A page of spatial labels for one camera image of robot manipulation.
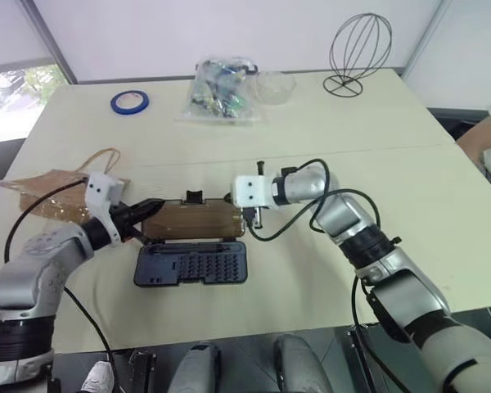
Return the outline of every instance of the bag handle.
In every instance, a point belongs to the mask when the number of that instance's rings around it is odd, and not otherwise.
[[[108,147],[107,149],[102,149],[100,151],[97,151],[95,154],[93,154],[92,156],[90,156],[89,158],[87,158],[83,164],[81,164],[81,166],[79,166],[75,172],[80,172],[84,169],[86,169],[96,158],[98,158],[99,156],[101,156],[102,154],[105,154],[107,152],[110,152],[110,157],[109,157],[109,160],[107,161],[107,165],[106,165],[106,168],[104,169],[104,174],[107,174],[110,170],[113,169],[113,167],[115,166],[115,164],[118,162],[118,160],[120,159],[120,156],[122,155],[122,153],[120,153],[120,150],[118,149],[115,149],[114,147]]]

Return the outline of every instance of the black cable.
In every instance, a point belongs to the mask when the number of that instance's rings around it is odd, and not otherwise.
[[[67,184],[65,186],[59,187],[59,188],[57,188],[51,192],[48,192],[46,195],[41,196],[39,199],[37,199],[33,203],[33,205],[31,205],[27,209],[25,209],[25,211],[20,215],[20,217],[16,220],[16,222],[11,227],[11,231],[9,232],[9,235],[7,235],[7,240],[6,240],[6,244],[4,247],[4,254],[3,254],[4,263],[9,262],[9,260],[10,260],[9,257],[10,257],[10,251],[11,251],[11,242],[13,240],[13,237],[15,236],[16,230],[18,229],[18,227],[20,227],[20,224],[22,223],[24,218],[27,217],[27,215],[31,211],[33,211],[38,205],[40,205],[46,199],[48,199],[49,197],[52,197],[53,195],[57,194],[58,192],[62,192],[64,190],[67,190],[69,188],[78,186],[79,184],[86,183],[86,182],[87,182],[86,178],[81,178],[80,180],[77,180],[76,182],[73,182],[73,183]],[[113,378],[115,379],[114,392],[118,393],[120,384],[119,384],[118,370],[117,370],[116,364],[115,364],[115,357],[113,356],[113,351],[111,350],[111,348],[109,347],[109,344],[107,343],[107,339],[104,336],[104,333],[101,331],[97,322],[92,318],[91,314],[85,309],[85,307],[83,307],[82,303],[80,303],[80,301],[74,295],[74,293],[68,287],[64,287],[64,292],[71,298],[71,300],[76,304],[76,306],[79,308],[79,310],[82,311],[85,318],[92,324],[94,329],[97,331],[98,336],[100,337],[102,344],[106,348],[107,357],[108,357],[109,363],[113,369]]]
[[[351,290],[351,312],[353,313],[354,329],[360,339],[360,344],[362,344],[363,349],[375,360],[375,362],[381,367],[384,373],[390,378],[391,381],[404,393],[411,393],[411,391],[399,380],[399,378],[394,375],[394,373],[385,365],[385,363],[378,357],[375,351],[368,345],[366,339],[362,334],[362,328],[360,327],[360,322],[358,321],[357,307],[356,307],[356,292],[358,286],[358,277],[353,280],[353,288]]]
[[[270,242],[271,240],[274,240],[280,235],[282,235],[287,229],[289,229],[289,227],[292,224],[294,224],[295,221],[299,219],[301,215],[303,215],[307,210],[309,210],[311,206],[317,204],[320,201],[326,200],[330,196],[337,195],[337,194],[356,194],[364,198],[367,202],[369,202],[369,205],[371,205],[371,208],[374,210],[376,225],[380,227],[381,220],[380,220],[380,213],[378,211],[378,207],[376,207],[376,203],[365,192],[354,190],[352,188],[339,188],[337,190],[328,191],[324,195],[319,196],[317,199],[310,201],[296,215],[294,215],[293,218],[287,222],[287,224],[285,224],[283,227],[281,227],[278,231],[276,231],[273,235],[269,237],[261,237],[260,235],[258,235],[253,229],[253,224],[249,221],[246,222],[247,228],[249,229],[251,236],[253,236],[256,240],[259,240],[261,242]]]
[[[301,170],[301,169],[305,168],[306,166],[309,166],[311,164],[314,164],[315,162],[317,162],[318,164],[320,164],[323,167],[323,169],[326,171],[326,181],[324,182],[324,196],[325,196],[326,193],[329,191],[329,185],[331,183],[331,173],[329,172],[329,167],[327,166],[327,163],[324,160],[322,160],[320,158],[315,158],[313,160],[309,160],[308,162],[303,163],[298,168],[298,170]],[[311,219],[309,220],[309,227],[314,232],[324,233],[324,231],[322,231],[320,228],[317,228],[317,227],[314,226],[314,220],[317,218],[318,213],[320,213],[320,210],[324,206],[324,203],[326,203],[326,198],[323,198],[320,201],[320,203],[318,204],[317,209],[314,211],[313,215],[311,216]]]

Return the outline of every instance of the brown plastic case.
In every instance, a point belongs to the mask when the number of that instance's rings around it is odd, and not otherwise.
[[[240,210],[223,199],[203,203],[166,201],[162,209],[142,222],[151,240],[210,239],[244,235]]]

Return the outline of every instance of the black wire stand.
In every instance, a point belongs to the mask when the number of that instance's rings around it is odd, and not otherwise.
[[[360,95],[363,92],[360,79],[384,65],[392,41],[391,23],[383,16],[368,12],[350,17],[333,38],[329,64],[334,74],[324,79],[323,87],[337,97]]]

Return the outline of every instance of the clear plastic bag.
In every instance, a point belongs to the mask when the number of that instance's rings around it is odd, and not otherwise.
[[[210,57],[196,65],[183,120],[250,122],[261,120],[250,87],[258,67],[243,57]]]

